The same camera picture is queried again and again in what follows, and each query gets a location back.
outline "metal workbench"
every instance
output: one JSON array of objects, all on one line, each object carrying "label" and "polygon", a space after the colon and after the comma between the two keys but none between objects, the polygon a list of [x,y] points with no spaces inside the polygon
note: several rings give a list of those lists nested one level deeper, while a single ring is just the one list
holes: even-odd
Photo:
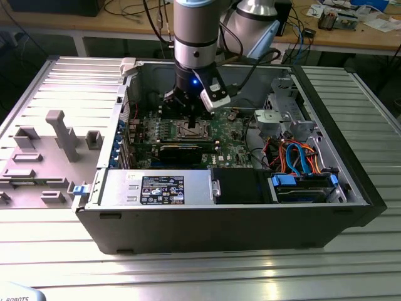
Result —
[{"label": "metal workbench", "polygon": [[[49,108],[67,110],[77,135],[106,129],[120,62],[48,61],[0,127],[0,164],[20,125],[48,133]],[[114,256],[98,250],[69,208],[2,209],[0,280],[36,287],[49,301],[401,300],[400,126],[357,75],[303,69],[388,206],[368,226],[323,249]]]}]

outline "wooden table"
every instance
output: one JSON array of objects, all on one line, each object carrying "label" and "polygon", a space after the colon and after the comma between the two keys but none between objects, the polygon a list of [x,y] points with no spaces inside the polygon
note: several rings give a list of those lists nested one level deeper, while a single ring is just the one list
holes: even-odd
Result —
[{"label": "wooden table", "polygon": [[[293,0],[295,10],[305,26],[316,30],[316,36],[311,47],[317,51],[333,51],[342,53],[364,53],[374,55],[393,55],[401,43],[401,31],[391,31],[382,33],[370,28],[365,24],[359,24],[356,31],[345,31],[335,29],[333,31],[323,31],[317,27],[317,19],[305,16],[308,11],[307,6],[315,3],[313,0]],[[121,0],[122,6],[130,4],[140,4],[142,0]],[[158,1],[148,0],[150,8],[155,7]],[[8,3],[6,8],[13,18],[28,32],[42,34],[58,34],[71,36],[74,39],[76,50],[79,56],[87,56],[88,53],[83,42],[84,37],[97,38],[119,38],[130,40],[156,40],[157,37],[149,25],[146,14],[139,16],[139,21],[132,21],[122,16],[114,16],[102,9],[98,16],[81,17],[62,14],[40,14],[40,13],[15,13],[11,10]],[[118,0],[114,0],[108,9],[115,13],[120,13]],[[141,5],[131,8],[130,12],[143,11]],[[151,11],[155,17],[156,10]],[[173,5],[167,6],[170,28],[173,27]],[[18,27],[8,18],[3,10],[0,10],[0,31],[15,32],[20,31]],[[274,46],[283,50],[296,43],[296,36],[290,26],[287,26],[282,37],[274,39]]]}]

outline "power supply label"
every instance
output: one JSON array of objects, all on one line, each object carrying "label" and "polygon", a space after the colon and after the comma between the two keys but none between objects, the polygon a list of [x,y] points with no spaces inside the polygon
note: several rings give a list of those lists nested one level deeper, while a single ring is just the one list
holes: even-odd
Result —
[{"label": "power supply label", "polygon": [[142,177],[140,202],[143,205],[183,205],[184,177]]}]

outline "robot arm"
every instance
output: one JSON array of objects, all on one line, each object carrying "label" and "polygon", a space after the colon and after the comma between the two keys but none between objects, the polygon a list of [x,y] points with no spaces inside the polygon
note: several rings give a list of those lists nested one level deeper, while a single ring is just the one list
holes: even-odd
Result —
[{"label": "robot arm", "polygon": [[190,123],[196,116],[194,104],[199,97],[212,112],[229,104],[238,92],[235,85],[226,86],[217,71],[216,50],[223,40],[230,52],[239,52],[238,42],[227,31],[219,39],[220,22],[239,37],[244,53],[251,58],[259,58],[269,49],[279,27],[274,0],[242,0],[227,10],[228,6],[221,0],[174,3],[174,97],[190,110],[186,112]]}]

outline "motherboard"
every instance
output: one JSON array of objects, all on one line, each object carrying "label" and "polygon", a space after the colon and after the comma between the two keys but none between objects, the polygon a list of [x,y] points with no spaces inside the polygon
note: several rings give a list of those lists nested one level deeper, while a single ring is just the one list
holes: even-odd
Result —
[{"label": "motherboard", "polygon": [[125,133],[132,169],[210,169],[252,167],[244,143],[244,122],[238,110],[216,112],[198,119],[162,118],[160,111],[133,119]]}]

